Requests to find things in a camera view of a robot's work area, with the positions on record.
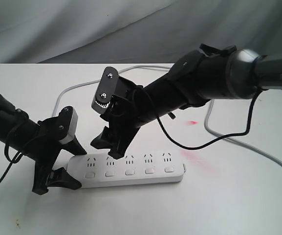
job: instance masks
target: white cable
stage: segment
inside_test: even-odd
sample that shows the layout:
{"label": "white cable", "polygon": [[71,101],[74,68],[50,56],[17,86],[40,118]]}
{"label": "white cable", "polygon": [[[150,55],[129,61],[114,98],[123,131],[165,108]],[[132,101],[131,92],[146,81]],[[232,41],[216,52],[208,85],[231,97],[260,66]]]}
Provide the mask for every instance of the white cable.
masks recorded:
{"label": "white cable", "polygon": [[[160,65],[135,65],[135,66],[131,66],[131,67],[126,68],[126,69],[122,69],[122,70],[118,71],[118,73],[121,74],[123,72],[129,71],[129,70],[132,70],[132,69],[145,69],[145,68],[156,68],[156,69],[166,69],[166,70],[170,69],[170,67],[160,66]],[[54,110],[53,110],[53,113],[52,113],[52,117],[54,117],[56,115],[59,103],[61,102],[61,99],[62,99],[64,94],[66,94],[67,92],[69,92],[69,91],[71,91],[73,89],[76,89],[76,88],[79,88],[79,87],[88,86],[88,85],[92,85],[92,84],[99,83],[99,82],[100,82],[100,79],[99,80],[95,80],[95,81],[91,81],[91,82],[85,82],[85,83],[81,83],[81,84],[78,84],[78,85],[74,85],[72,87],[68,87],[65,90],[63,90],[59,94],[59,96],[57,97],[57,100],[56,100],[56,103],[55,103],[55,106],[54,106]]]}
{"label": "white cable", "polygon": [[[207,111],[207,114],[206,114],[206,117],[205,117],[205,120],[204,120],[204,127],[205,127],[206,131],[209,132],[210,134],[212,134],[213,136],[220,137],[220,136],[223,136],[223,134],[210,129],[209,124],[208,124],[209,118],[210,118],[210,114],[211,114],[211,112],[213,110],[214,102],[215,102],[214,100],[211,100],[210,103],[209,103],[208,111]],[[264,151],[262,151],[262,150],[260,150],[260,149],[258,149],[256,147],[254,147],[254,146],[252,146],[250,144],[244,143],[244,142],[239,141],[237,139],[234,139],[232,137],[225,138],[223,140],[228,141],[228,142],[233,143],[233,144],[236,144],[238,146],[247,148],[247,149],[252,150],[252,151],[254,151],[256,153],[259,153],[259,154],[261,154],[264,157],[272,160],[273,162],[275,162],[276,164],[278,164],[279,166],[282,167],[282,161],[280,161],[279,159],[275,158],[274,156],[272,156],[272,155],[270,155],[270,154],[268,154],[268,153],[266,153],[266,152],[264,152]]]}

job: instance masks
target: white power strip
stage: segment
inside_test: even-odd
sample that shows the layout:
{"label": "white power strip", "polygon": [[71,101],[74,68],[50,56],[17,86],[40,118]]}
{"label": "white power strip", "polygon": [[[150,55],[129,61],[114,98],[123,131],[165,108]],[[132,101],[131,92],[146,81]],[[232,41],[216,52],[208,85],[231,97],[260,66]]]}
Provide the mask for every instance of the white power strip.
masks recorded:
{"label": "white power strip", "polygon": [[73,156],[67,172],[82,188],[179,182],[186,168],[172,152],[137,153],[115,160],[105,154]]}

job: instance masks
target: power outlet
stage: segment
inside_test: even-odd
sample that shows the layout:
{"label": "power outlet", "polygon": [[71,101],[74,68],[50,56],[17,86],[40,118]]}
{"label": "power outlet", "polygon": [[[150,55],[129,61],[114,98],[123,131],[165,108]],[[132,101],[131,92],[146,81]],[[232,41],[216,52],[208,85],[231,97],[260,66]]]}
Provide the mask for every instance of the power outlet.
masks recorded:
{"label": "power outlet", "polygon": [[114,160],[104,154],[75,156],[67,172],[82,188],[179,182],[186,171],[177,153],[133,153]]}

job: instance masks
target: red stain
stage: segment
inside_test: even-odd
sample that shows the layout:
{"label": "red stain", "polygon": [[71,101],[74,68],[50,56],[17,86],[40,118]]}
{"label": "red stain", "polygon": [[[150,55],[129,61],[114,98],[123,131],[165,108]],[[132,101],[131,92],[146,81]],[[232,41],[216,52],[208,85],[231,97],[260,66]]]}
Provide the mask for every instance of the red stain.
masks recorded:
{"label": "red stain", "polygon": [[197,124],[197,121],[187,121],[186,123],[188,125],[195,125],[195,124]]}
{"label": "red stain", "polygon": [[216,168],[211,166],[204,158],[201,158],[193,153],[192,151],[182,149],[181,154],[188,160],[191,161],[194,165],[199,166],[203,170],[207,171],[209,174],[218,175],[219,172]]}

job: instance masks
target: white tabletop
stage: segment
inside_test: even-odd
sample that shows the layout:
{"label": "white tabletop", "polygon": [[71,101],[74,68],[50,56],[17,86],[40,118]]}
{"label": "white tabletop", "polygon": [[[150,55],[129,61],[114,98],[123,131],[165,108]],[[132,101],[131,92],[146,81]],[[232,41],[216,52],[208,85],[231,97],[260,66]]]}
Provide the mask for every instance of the white tabletop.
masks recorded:
{"label": "white tabletop", "polygon": [[[63,89],[100,78],[106,66],[0,65],[0,93],[32,120],[43,120],[50,117]],[[163,74],[136,69],[123,76],[146,85]],[[67,93],[59,108],[76,109],[76,135],[88,153],[97,152],[89,143],[107,124],[90,107],[95,89],[92,85]],[[210,126],[222,133],[243,131],[249,102],[216,101]],[[214,138],[203,127],[206,110],[207,105],[177,110],[175,120],[162,120],[174,139],[197,146]],[[188,125],[188,121],[197,124]],[[281,91],[259,97],[251,132],[240,139],[282,160]],[[8,165],[3,148],[0,142],[0,176]],[[179,151],[187,166],[182,182],[76,191],[50,188],[39,196],[31,192],[34,162],[24,157],[0,185],[0,235],[282,234],[282,168],[270,160],[225,141],[199,151],[182,151],[165,138],[156,121],[141,128],[128,152],[144,149]],[[70,157],[61,152],[55,167]]]}

